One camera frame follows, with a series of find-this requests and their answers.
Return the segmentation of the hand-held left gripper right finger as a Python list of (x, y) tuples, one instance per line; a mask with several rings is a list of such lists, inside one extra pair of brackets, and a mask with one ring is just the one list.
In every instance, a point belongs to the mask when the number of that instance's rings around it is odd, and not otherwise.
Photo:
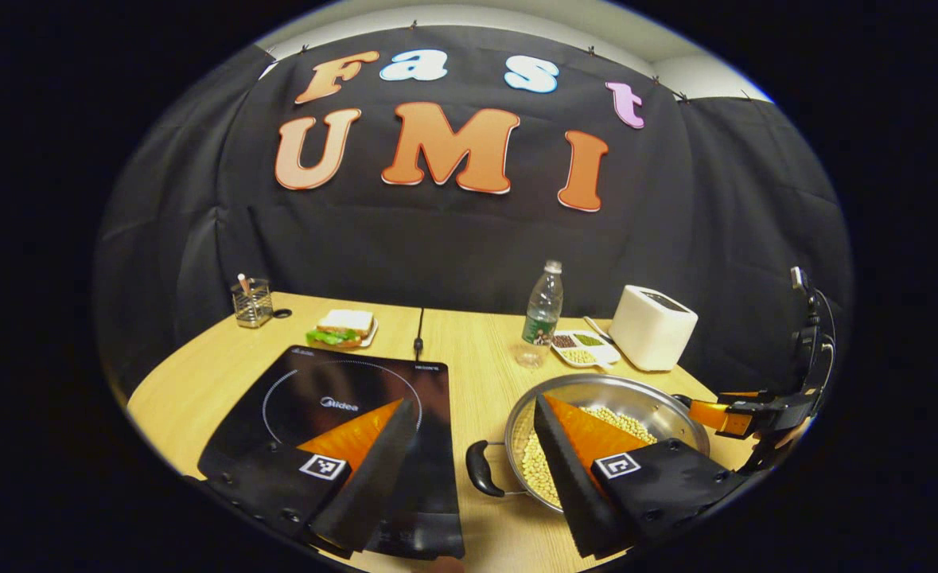
[(679, 536), (749, 479), (683, 440), (649, 445), (549, 394), (535, 399), (533, 425), (581, 557)]

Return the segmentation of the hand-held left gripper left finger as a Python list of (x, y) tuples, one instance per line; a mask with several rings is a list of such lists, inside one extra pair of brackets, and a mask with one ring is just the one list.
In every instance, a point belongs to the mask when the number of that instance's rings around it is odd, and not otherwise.
[(211, 492), (279, 536), (348, 558), (383, 517), (417, 419), (413, 400), (393, 400), (304, 445), (208, 454), (200, 472)]

